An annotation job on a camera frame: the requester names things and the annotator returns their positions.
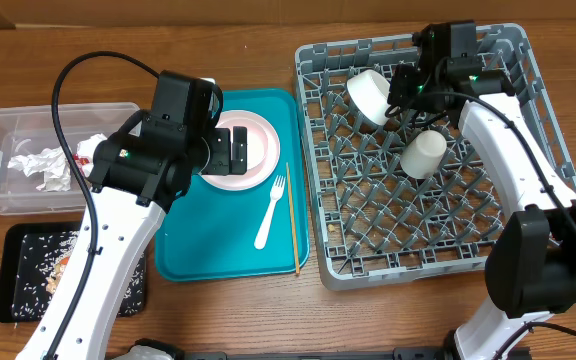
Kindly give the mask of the pink plate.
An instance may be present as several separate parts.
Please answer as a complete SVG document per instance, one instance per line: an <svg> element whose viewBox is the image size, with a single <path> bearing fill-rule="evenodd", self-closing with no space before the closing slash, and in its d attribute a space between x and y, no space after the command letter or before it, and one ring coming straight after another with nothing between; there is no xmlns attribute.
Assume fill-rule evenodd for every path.
<svg viewBox="0 0 576 360"><path fill-rule="evenodd" d="M249 118L257 121L266 121L264 117L246 110L229 110L223 112L220 121L233 118ZM227 191L243 191L256 187L266 180L275 170L280 157L280 140L275 128L270 124L270 137L268 152L264 161L255 169L248 170L244 175L202 175L202 179L210 185Z"/></svg>

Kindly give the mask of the small white bowl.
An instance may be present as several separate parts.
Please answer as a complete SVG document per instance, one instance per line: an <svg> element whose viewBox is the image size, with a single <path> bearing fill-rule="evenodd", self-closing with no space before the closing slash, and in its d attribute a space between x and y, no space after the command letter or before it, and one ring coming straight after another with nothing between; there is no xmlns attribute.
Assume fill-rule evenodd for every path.
<svg viewBox="0 0 576 360"><path fill-rule="evenodd" d="M372 69L365 70L347 81L347 92L357 109L372 123L382 126L388 122L390 83Z"/></svg>

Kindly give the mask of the white plastic fork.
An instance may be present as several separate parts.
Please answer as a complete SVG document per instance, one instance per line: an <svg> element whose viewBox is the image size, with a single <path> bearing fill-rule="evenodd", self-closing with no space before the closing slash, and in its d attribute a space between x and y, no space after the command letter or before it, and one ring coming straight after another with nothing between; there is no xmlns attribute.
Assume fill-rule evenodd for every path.
<svg viewBox="0 0 576 360"><path fill-rule="evenodd" d="M266 245L274 210L277 202L283 196L285 183L286 183L286 177L282 175L278 175L275 178L275 181L273 182L270 191L269 205L254 240L254 247L257 250L262 250Z"/></svg>

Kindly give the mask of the white cup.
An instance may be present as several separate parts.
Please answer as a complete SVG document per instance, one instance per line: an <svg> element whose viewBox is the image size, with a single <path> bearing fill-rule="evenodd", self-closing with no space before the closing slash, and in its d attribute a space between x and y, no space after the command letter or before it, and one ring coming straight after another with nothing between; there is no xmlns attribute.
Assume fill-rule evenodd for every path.
<svg viewBox="0 0 576 360"><path fill-rule="evenodd" d="M415 179L429 178L438 169L446 149L447 141L441 133L422 131L402 153L402 170Z"/></svg>

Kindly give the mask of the red snack wrapper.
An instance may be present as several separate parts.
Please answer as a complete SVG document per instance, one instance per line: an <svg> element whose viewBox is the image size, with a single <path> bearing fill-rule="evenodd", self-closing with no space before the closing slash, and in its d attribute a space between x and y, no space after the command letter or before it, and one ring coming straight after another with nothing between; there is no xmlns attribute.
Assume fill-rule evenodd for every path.
<svg viewBox="0 0 576 360"><path fill-rule="evenodd" d="M83 167L91 163L91 160L87 157L80 157L77 154L73 155L75 162L77 163L78 167Z"/></svg>

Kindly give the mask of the white paper ball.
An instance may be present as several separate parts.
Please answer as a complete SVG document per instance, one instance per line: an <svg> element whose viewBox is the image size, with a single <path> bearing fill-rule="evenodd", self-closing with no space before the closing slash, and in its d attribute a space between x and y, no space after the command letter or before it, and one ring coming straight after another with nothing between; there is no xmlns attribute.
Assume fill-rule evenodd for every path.
<svg viewBox="0 0 576 360"><path fill-rule="evenodd" d="M71 189L71 172L62 148L44 148L38 154L12 157L7 167L21 171L26 177L41 173L43 182L36 186L41 192L65 192Z"/></svg>

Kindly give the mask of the orange carrot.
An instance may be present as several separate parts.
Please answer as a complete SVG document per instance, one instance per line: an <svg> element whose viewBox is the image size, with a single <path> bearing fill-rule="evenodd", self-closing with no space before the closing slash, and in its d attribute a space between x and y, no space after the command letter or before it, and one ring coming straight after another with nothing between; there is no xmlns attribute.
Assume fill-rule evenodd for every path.
<svg viewBox="0 0 576 360"><path fill-rule="evenodd" d="M69 259L70 259L69 256L62 256L55 261L49 276L46 278L45 289L48 293L54 294L56 292L59 282L63 277L63 274L69 262Z"/></svg>

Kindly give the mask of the pink bowl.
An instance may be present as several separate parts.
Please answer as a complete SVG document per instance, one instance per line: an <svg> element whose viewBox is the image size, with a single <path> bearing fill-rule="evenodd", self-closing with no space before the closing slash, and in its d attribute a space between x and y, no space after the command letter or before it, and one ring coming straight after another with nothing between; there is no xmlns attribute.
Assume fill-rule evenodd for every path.
<svg viewBox="0 0 576 360"><path fill-rule="evenodd" d="M220 121L219 128L228 128L234 134L234 127L247 129L247 169L257 168L265 159L269 147L270 124L266 121L257 121L249 118L233 118Z"/></svg>

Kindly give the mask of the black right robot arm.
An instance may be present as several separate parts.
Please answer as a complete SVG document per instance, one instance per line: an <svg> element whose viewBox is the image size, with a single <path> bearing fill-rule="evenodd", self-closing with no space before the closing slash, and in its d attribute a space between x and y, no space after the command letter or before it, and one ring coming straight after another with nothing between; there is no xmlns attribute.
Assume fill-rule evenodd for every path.
<svg viewBox="0 0 576 360"><path fill-rule="evenodd" d="M472 21L430 24L412 36L416 66L397 66L387 116L443 116L474 147L502 201L506 225L485 263L488 296L454 331L444 356L507 359L537 327L576 304L576 193L554 172L528 129L502 69L487 70Z"/></svg>

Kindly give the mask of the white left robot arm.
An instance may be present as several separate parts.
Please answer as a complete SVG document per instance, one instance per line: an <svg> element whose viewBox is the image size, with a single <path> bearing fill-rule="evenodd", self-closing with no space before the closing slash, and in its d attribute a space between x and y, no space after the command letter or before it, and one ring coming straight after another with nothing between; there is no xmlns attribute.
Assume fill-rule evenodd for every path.
<svg viewBox="0 0 576 360"><path fill-rule="evenodd" d="M79 170L59 116L61 86L81 55L59 74L51 115L86 210L56 292L19 358L102 359L139 259L173 202L195 175L243 175L247 131L220 128L221 88L209 78L157 74L152 105L133 113L93 154L89 176Z"/></svg>

